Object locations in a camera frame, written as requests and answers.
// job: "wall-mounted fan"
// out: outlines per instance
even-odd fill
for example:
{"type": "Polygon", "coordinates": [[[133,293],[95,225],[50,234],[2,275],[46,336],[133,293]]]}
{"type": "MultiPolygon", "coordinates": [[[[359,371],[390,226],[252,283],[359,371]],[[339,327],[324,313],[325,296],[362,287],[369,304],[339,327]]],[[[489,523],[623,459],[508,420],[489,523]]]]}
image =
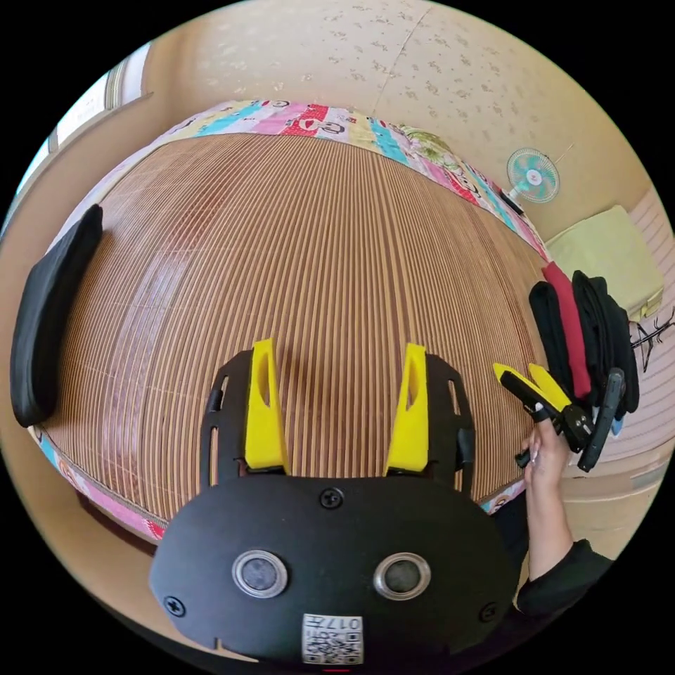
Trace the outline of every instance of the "wall-mounted fan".
{"type": "Polygon", "coordinates": [[[533,148],[516,150],[508,158],[506,172],[513,189],[508,193],[500,190],[500,196],[519,214],[523,209],[518,205],[518,199],[544,204],[560,190],[560,175],[555,164],[533,148]]]}

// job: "label sticker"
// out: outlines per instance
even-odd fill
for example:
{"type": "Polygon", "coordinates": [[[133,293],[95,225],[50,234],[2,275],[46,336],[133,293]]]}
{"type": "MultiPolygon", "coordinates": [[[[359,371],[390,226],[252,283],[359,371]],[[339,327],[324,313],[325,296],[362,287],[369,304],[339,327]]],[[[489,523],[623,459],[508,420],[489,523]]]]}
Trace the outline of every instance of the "label sticker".
{"type": "Polygon", "coordinates": [[[302,617],[302,661],[355,665],[364,662],[364,622],[361,617],[302,617]]]}

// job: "red cloth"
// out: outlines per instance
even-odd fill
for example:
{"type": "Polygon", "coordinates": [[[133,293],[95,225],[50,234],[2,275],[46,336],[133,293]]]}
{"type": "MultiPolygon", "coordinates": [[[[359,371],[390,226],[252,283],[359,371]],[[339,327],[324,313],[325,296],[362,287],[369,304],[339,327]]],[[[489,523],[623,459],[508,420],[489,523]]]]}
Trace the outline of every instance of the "red cloth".
{"type": "Polygon", "coordinates": [[[586,366],[586,347],[584,334],[581,332],[579,309],[574,300],[572,282],[567,278],[555,262],[549,263],[541,270],[544,278],[553,286],[560,305],[560,320],[562,331],[565,333],[565,343],[569,354],[574,395],[578,399],[585,399],[591,393],[591,376],[586,366]]]}

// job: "folded clothes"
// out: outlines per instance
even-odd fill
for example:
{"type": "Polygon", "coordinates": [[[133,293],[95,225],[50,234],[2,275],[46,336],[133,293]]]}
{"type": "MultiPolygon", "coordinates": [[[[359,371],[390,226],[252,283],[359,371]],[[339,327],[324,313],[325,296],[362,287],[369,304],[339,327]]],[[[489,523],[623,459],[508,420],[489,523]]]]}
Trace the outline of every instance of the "folded clothes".
{"type": "Polygon", "coordinates": [[[570,400],[587,414],[602,405],[612,368],[624,373],[624,394],[614,430],[640,402],[638,369],[631,346],[629,319],[609,295],[602,277],[576,271],[572,281],[554,264],[544,269],[529,294],[544,345],[548,371],[570,400]]]}
{"type": "Polygon", "coordinates": [[[560,304],[553,286],[545,281],[536,283],[529,292],[529,305],[544,346],[548,372],[570,399],[576,399],[560,304]]]}
{"type": "Polygon", "coordinates": [[[591,376],[586,365],[586,347],[581,330],[579,310],[574,299],[572,282],[555,262],[542,269],[544,278],[553,286],[560,305],[560,319],[567,344],[567,356],[572,372],[574,395],[585,399],[591,393],[591,376]]]}
{"type": "Polygon", "coordinates": [[[572,277],[574,298],[579,309],[586,346],[586,365],[591,376],[591,392],[586,398],[600,406],[612,368],[624,372],[624,395],[617,407],[616,420],[634,413],[640,403],[640,385],[635,354],[631,346],[629,319],[607,291],[603,277],[589,279],[577,270],[572,277]]]}

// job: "bamboo mat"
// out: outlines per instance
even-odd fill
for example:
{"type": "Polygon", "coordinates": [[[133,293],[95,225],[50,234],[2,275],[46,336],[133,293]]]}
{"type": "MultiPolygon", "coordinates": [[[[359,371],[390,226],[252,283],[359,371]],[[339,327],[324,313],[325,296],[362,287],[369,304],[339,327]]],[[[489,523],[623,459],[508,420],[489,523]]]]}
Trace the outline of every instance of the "bamboo mat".
{"type": "Polygon", "coordinates": [[[491,365],[546,364],[542,262],[491,214],[367,150],[249,134],[163,146],[102,206],[45,428],[120,498],[169,520],[196,494],[214,374],[268,337],[294,475],[381,475],[417,342],[463,375],[475,499],[518,477],[530,423],[491,365]]]}

